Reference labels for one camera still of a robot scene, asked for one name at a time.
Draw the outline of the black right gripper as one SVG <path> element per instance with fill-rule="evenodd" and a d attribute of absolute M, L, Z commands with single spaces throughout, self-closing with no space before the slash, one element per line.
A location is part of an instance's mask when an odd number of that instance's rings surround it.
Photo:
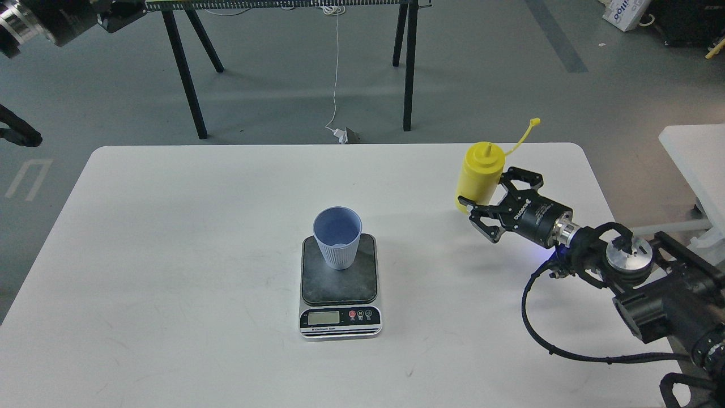
<path fill-rule="evenodd" d="M 505 232 L 515 232 L 542 248 L 553 247 L 557 223 L 572 217 L 572 208 L 538 193 L 544 184 L 541 173 L 510 166 L 498 184 L 505 193 L 496 206 L 483 206 L 473 199 L 457 197 L 468 210 L 468 219 L 475 229 L 494 244 L 499 243 Z M 489 226 L 484 219 L 497 220 L 500 225 Z"/>

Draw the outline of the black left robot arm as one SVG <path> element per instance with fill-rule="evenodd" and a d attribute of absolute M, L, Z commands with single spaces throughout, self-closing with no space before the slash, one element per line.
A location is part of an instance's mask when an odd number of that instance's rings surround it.
<path fill-rule="evenodd" d="M 2 54 L 14 58 L 21 45 L 37 36 L 63 47 L 101 26 L 114 33 L 147 13 L 143 1 L 3 1 Z"/>

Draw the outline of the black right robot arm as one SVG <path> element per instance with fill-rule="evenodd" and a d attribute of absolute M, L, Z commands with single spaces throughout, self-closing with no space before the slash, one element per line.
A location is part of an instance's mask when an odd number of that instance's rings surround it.
<path fill-rule="evenodd" d="M 723 406 L 723 272 L 660 231 L 651 240 L 623 224 L 581 227 L 569 206 L 539 194 L 542 175 L 511 166 L 491 176 L 461 171 L 457 201 L 471 224 L 490 242 L 514 232 L 542 248 L 550 258 L 531 274 L 523 290 L 521 315 L 531 338 L 550 354 L 581 362 L 640 364 L 690 361 L 704 377 L 668 373 L 659 388 L 665 406 L 678 407 L 676 383 L 709 396 L 704 407 Z M 671 337 L 685 354 L 644 353 L 594 357 L 565 351 L 544 340 L 532 327 L 527 299 L 544 272 L 560 279 L 577 276 L 613 292 L 613 304 L 632 335 L 643 343 Z"/>

